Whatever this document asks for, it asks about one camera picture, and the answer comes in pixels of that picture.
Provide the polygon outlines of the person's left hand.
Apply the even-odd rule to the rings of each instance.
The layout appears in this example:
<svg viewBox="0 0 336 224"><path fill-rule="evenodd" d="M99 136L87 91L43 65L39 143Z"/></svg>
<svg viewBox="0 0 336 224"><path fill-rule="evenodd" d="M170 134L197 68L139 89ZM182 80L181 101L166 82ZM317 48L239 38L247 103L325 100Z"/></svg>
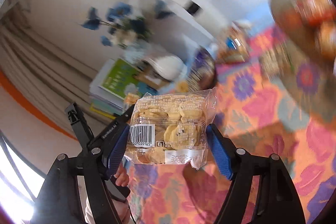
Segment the person's left hand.
<svg viewBox="0 0 336 224"><path fill-rule="evenodd" d="M113 176L116 179L117 186L125 186L129 184L129 175L127 174L126 168L123 166L123 162L120 163L117 173ZM124 197L121 192L112 185L112 192L109 193L112 198L114 207L117 210L118 216L120 217L122 223L129 223L130 221L130 209L127 198ZM85 215L84 219L86 223L95 223L93 213L88 198L86 198L85 204Z"/></svg>

